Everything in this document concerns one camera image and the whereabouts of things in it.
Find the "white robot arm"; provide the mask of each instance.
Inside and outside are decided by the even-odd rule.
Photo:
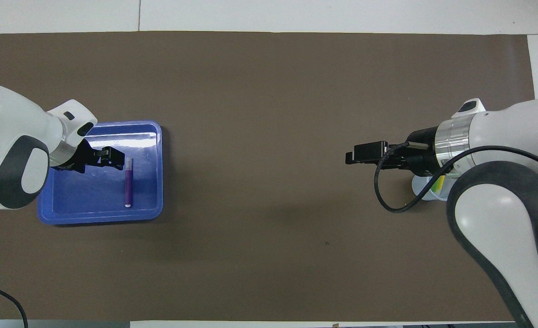
[[[526,156],[538,159],[538,100],[486,112],[471,99],[450,120],[411,133],[406,143],[354,146],[346,163],[377,164],[375,191],[392,212],[416,204],[443,172],[456,178],[446,206],[452,232],[519,326],[538,328],[538,162]],[[379,170],[393,168],[433,179],[413,202],[391,208],[377,184]]]
[[[21,208],[44,186],[50,166],[85,172],[85,165],[123,169],[123,153],[97,151],[85,135],[97,123],[91,112],[69,100],[45,112],[0,86],[0,209]]]

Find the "pen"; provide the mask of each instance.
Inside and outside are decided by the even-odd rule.
[[[125,159],[125,207],[131,207],[133,196],[133,158]]]

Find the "plastic tray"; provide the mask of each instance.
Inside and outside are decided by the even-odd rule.
[[[117,148],[133,158],[133,202],[125,208],[125,171],[87,166],[85,174],[50,169],[38,195],[45,224],[150,220],[163,208],[161,127],[154,121],[98,123],[86,136],[91,147]]]

